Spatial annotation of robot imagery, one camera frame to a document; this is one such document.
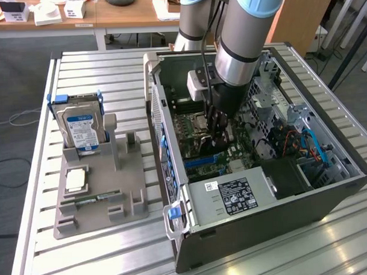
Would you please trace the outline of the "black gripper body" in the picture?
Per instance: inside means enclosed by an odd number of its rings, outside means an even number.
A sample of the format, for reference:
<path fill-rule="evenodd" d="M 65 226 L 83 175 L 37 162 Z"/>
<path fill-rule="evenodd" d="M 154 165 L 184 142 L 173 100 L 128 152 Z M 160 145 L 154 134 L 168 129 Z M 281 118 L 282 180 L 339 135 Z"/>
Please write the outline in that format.
<path fill-rule="evenodd" d="M 216 84 L 212 88 L 212 105 L 217 111 L 232 118 L 239 111 L 250 86 L 250 82 L 243 86 L 230 86 L 227 83 Z"/>

